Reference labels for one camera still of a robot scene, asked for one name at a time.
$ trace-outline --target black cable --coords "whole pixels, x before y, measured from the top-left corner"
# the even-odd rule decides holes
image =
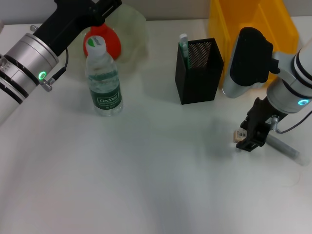
[[[280,131],[278,130],[277,133],[279,134],[283,134],[283,133],[286,133],[286,132],[289,132],[290,130],[294,129],[295,127],[299,126],[301,123],[303,123],[303,121],[305,121],[310,115],[312,114],[312,111],[310,111],[299,123],[295,124],[293,127],[285,130],[285,131]]]
[[[66,62],[65,62],[64,68],[66,69],[67,65],[68,65],[68,58],[69,58],[69,56],[68,56],[68,49],[67,48],[65,49],[65,51],[66,51]]]
[[[54,80],[52,80],[53,83],[54,83],[55,81],[57,81],[58,78],[60,78],[60,76],[64,74],[64,72],[66,72],[66,68],[67,68],[68,60],[69,60],[69,53],[68,53],[68,49],[67,49],[67,48],[65,49],[65,51],[66,51],[66,62],[65,62],[65,65],[64,65],[64,67],[62,67],[58,72],[56,72],[56,73],[51,77],[52,79],[54,79]]]

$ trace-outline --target bottle label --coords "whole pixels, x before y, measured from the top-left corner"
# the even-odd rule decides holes
[[[90,91],[94,105],[102,110],[114,109],[121,103],[120,85],[113,91],[105,94]]]

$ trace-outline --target wall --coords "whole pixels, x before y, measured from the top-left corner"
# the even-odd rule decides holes
[[[0,0],[7,24],[43,22],[56,9],[53,0]],[[207,18],[209,0],[123,0],[149,20]],[[311,0],[284,0],[291,16],[312,16]]]

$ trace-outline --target red object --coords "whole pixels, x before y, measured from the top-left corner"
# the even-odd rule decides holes
[[[88,56],[86,41],[91,36],[103,37],[106,43],[107,52],[113,57],[114,60],[119,57],[121,54],[120,40],[114,30],[108,27],[105,23],[100,27],[91,27],[90,32],[88,32],[84,37],[83,51],[86,56]]]

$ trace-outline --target robotic arm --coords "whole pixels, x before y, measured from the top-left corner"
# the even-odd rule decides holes
[[[277,74],[267,97],[257,98],[240,125],[247,137],[236,147],[252,151],[266,142],[270,130],[288,114],[303,109],[312,99],[312,40],[296,55],[273,53],[273,45],[254,28],[243,28],[235,43],[223,92],[236,98],[255,85],[263,84],[269,72]]]
[[[121,0],[54,0],[56,11],[32,35],[0,55],[0,124],[43,83],[58,56],[85,28],[101,26]]]

